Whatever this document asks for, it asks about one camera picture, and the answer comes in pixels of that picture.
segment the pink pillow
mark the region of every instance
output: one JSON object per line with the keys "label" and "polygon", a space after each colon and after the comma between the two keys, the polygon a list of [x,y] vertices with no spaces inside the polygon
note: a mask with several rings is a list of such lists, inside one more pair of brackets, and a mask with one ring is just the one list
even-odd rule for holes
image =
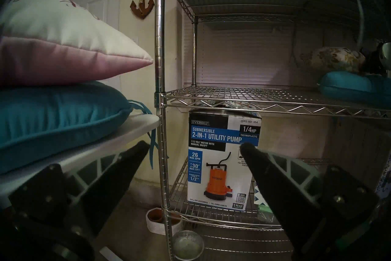
{"label": "pink pillow", "polygon": [[152,64],[123,33],[70,0],[7,0],[0,86],[103,80]]}

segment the window blinds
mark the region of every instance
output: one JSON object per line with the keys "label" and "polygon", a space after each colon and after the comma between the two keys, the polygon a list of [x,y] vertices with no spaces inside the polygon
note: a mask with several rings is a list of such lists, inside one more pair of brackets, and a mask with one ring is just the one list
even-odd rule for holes
{"label": "window blinds", "polygon": [[[293,25],[198,24],[197,83],[213,86],[316,87],[319,73],[298,68],[292,54]],[[183,19],[183,85],[192,78],[192,24]],[[298,25],[294,56],[323,46],[355,50],[349,29]]]}

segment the wooden anchor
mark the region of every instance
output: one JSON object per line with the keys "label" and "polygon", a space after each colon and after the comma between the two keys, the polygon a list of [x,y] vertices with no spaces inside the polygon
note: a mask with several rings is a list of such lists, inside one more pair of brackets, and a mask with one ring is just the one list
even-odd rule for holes
{"label": "wooden anchor", "polygon": [[137,17],[139,17],[140,19],[145,19],[145,17],[148,16],[149,13],[152,11],[152,8],[154,6],[155,6],[155,3],[153,0],[149,0],[147,8],[145,8],[145,0],[139,0],[138,1],[138,8],[136,8],[135,1],[132,1],[130,8],[132,9],[133,13]]}

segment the teal cushion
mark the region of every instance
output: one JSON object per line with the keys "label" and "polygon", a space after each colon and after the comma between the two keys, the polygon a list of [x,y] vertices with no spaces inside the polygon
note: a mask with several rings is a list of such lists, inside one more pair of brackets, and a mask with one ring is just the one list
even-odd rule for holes
{"label": "teal cushion", "polygon": [[115,131],[132,106],[100,82],[0,90],[0,173]]}
{"label": "teal cushion", "polygon": [[333,99],[391,108],[391,79],[382,76],[329,72],[319,82],[319,89]]}

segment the bolt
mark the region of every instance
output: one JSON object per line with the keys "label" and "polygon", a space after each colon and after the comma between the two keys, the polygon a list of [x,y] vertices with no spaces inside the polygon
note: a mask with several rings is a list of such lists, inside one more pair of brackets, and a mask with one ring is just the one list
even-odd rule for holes
{"label": "bolt", "polygon": [[361,193],[361,194],[365,194],[365,193],[366,193],[365,188],[362,188],[362,187],[358,187],[358,188],[357,188],[357,191],[358,191],[359,193]]}
{"label": "bolt", "polygon": [[344,198],[342,198],[341,196],[334,196],[334,201],[337,202],[337,203],[345,203],[345,200]]}

